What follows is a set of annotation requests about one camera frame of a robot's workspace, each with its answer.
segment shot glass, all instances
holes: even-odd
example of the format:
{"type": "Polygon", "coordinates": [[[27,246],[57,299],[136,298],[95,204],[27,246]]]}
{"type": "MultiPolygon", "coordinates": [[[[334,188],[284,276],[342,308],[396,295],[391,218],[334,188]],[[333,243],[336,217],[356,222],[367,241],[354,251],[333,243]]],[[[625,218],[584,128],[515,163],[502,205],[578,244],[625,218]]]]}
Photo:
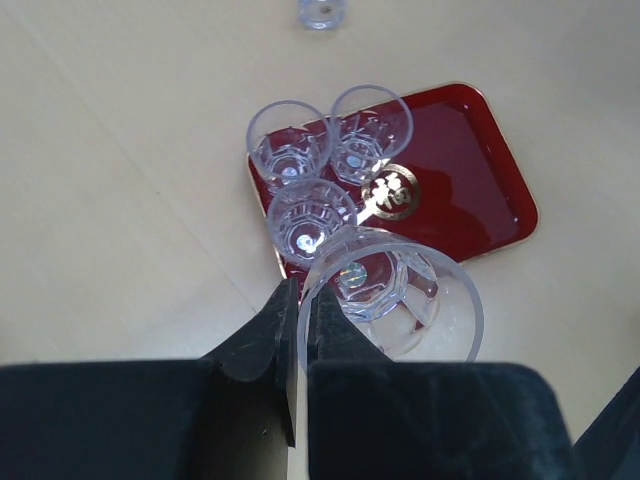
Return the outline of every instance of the shot glass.
{"type": "Polygon", "coordinates": [[[331,165],[344,182],[362,185],[404,150],[413,136],[407,104],[375,85],[352,87],[333,104],[331,165]]]}
{"type": "Polygon", "coordinates": [[[473,361],[484,332],[482,302],[454,260],[386,230],[345,226],[316,253],[298,317],[307,366],[313,299],[329,284],[345,316],[395,360],[473,361]]]}
{"type": "Polygon", "coordinates": [[[272,194],[292,181],[320,175],[333,135],[319,110],[283,100],[262,108],[249,123],[247,151],[272,194]]]}
{"type": "Polygon", "coordinates": [[[287,262],[308,268],[318,246],[345,225],[356,224],[356,206],[335,183],[322,179],[291,183],[267,211],[267,227],[287,262]]]}

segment red tray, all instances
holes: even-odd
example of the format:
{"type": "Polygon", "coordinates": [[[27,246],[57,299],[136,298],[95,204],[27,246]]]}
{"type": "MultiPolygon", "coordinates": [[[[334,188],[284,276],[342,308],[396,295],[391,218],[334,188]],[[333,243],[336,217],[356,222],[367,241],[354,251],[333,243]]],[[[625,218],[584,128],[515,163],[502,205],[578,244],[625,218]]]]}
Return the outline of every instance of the red tray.
{"type": "MultiPolygon", "coordinates": [[[[358,223],[384,228],[462,262],[526,239],[538,210],[487,101],[454,83],[403,97],[413,115],[408,147],[370,185],[322,175],[356,202],[358,223]]],[[[272,196],[248,159],[263,213],[272,196]]],[[[285,277],[306,271],[278,255],[285,277]]]]}

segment white table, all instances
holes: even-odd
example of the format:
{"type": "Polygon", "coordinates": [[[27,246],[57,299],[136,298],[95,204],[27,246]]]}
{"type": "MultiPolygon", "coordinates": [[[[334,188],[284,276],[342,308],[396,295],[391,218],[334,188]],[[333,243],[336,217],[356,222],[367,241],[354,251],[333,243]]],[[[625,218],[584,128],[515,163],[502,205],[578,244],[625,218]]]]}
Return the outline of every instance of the white table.
{"type": "Polygon", "coordinates": [[[0,362],[210,350],[279,280],[251,116],[461,80],[541,212],[526,243],[467,264],[479,359],[538,370],[574,438],[640,363],[637,0],[353,0],[336,32],[301,29],[293,0],[0,5],[0,362]]]}

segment clear glass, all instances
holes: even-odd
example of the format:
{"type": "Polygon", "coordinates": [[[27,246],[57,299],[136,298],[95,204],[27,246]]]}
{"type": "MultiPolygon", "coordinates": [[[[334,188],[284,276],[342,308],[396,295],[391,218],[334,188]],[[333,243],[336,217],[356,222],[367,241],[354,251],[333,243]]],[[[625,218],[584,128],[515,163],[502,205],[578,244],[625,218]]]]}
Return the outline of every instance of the clear glass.
{"type": "Polygon", "coordinates": [[[318,248],[302,290],[298,355],[305,370],[311,301],[326,283],[347,318],[395,360],[473,361],[478,354],[482,303],[458,263],[386,230],[345,226],[318,248]]]}
{"type": "Polygon", "coordinates": [[[330,30],[344,20],[347,0],[298,0],[298,20],[313,30],[330,30]]]}
{"type": "Polygon", "coordinates": [[[335,101],[331,128],[336,142],[331,165],[336,175],[362,185],[407,147],[413,117],[404,100],[391,90],[360,85],[335,101]]]}
{"type": "Polygon", "coordinates": [[[347,192],[321,179],[283,187],[267,212],[276,249],[288,262],[310,267],[316,249],[345,225],[355,225],[356,206],[347,192]]]}
{"type": "Polygon", "coordinates": [[[272,194],[289,182],[319,176],[332,140],[325,116],[296,100],[267,105],[247,129],[247,151],[272,194]]]}

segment table surface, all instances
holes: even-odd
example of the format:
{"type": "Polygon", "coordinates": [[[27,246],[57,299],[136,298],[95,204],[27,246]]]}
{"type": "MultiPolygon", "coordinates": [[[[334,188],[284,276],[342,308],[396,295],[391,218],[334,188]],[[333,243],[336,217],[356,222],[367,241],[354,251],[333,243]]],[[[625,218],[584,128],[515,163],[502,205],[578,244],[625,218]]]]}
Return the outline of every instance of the table surface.
{"type": "Polygon", "coordinates": [[[640,363],[640,2],[352,0],[335,32],[250,3],[2,0],[0,362],[209,351],[279,280],[252,115],[457,80],[540,208],[527,242],[466,264],[479,360],[538,370],[579,436],[640,363]]]}

